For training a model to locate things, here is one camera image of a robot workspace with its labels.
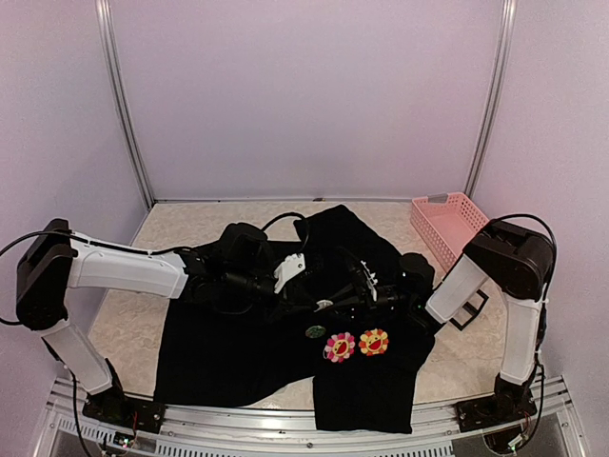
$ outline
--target pink plastic basket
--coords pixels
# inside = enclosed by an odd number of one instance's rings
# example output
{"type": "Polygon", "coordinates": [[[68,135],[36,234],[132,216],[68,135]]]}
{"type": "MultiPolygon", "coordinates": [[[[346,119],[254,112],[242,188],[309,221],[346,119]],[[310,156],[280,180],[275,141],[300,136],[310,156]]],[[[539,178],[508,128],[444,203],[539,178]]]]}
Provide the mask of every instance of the pink plastic basket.
{"type": "Polygon", "coordinates": [[[487,222],[488,218],[464,193],[446,193],[412,201],[410,223],[446,271],[487,222]]]}

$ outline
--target black t-shirt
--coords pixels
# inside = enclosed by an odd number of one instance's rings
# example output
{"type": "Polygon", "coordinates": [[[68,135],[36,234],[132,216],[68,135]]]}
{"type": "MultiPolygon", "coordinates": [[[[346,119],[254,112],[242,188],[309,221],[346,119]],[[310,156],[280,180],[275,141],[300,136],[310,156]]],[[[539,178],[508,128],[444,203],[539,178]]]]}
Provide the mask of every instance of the black t-shirt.
{"type": "MultiPolygon", "coordinates": [[[[346,207],[328,209],[307,220],[305,259],[323,258],[321,271],[304,280],[304,288],[315,299],[327,298],[350,282],[338,247],[365,260],[377,273],[380,286],[395,282],[400,253],[346,207]]],[[[303,237],[303,222],[295,226],[303,237]]],[[[271,242],[271,246],[281,258],[299,244],[271,242]]],[[[241,407],[314,376],[318,429],[412,432],[416,375],[435,339],[409,321],[405,310],[356,320],[306,311],[272,324],[256,317],[256,309],[222,315],[209,307],[172,300],[159,352],[155,401],[241,407]],[[312,328],[324,328],[325,333],[311,338],[312,328]],[[375,329],[385,333],[386,351],[364,355],[361,337],[375,329]],[[325,347],[332,335],[346,332],[354,337],[353,353],[333,363],[325,347]]]]}

